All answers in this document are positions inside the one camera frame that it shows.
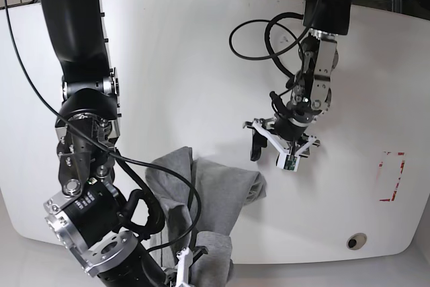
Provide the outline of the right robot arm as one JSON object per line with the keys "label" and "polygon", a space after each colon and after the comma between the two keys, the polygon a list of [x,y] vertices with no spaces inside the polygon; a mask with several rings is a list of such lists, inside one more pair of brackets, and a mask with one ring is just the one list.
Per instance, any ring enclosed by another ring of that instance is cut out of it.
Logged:
{"label": "right robot arm", "polygon": [[106,286],[189,286],[205,247],[184,247],[177,265],[164,269],[142,245],[163,230],[165,215],[116,148],[120,92],[99,0],[40,2],[63,72],[55,124],[60,191],[44,204],[48,226]]}

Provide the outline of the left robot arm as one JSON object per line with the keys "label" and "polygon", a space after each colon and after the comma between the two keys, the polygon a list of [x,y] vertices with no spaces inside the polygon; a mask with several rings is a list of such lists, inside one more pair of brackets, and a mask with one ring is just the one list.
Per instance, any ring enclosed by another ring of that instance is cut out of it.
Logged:
{"label": "left robot arm", "polygon": [[[245,122],[244,126],[253,131],[252,161],[258,161],[262,149],[272,144],[279,153],[277,166],[293,171],[299,160],[309,155],[309,148],[320,144],[305,132],[330,108],[331,73],[339,60],[336,37],[348,33],[351,3],[352,0],[305,0],[303,14],[286,12],[268,21],[264,32],[267,57],[288,77],[286,91],[290,100],[284,102],[281,94],[272,91],[269,96],[274,116]],[[271,44],[273,27],[288,18],[302,20],[305,27],[287,47],[298,47],[301,66],[297,73],[283,66],[280,53]]]}

